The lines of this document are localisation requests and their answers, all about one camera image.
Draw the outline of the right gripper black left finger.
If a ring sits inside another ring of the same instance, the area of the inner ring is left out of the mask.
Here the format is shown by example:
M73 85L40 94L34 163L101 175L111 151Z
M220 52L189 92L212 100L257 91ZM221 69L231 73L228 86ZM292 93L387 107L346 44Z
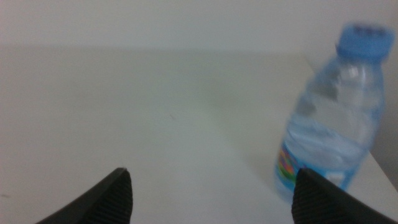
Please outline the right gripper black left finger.
M132 209L131 176L126 168L120 167L39 224L129 224Z

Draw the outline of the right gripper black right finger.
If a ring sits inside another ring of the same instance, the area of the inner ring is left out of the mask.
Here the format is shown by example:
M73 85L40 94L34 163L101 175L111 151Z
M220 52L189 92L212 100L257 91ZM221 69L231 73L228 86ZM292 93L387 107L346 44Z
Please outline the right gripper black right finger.
M296 176L291 214L298 224L397 224L309 168Z

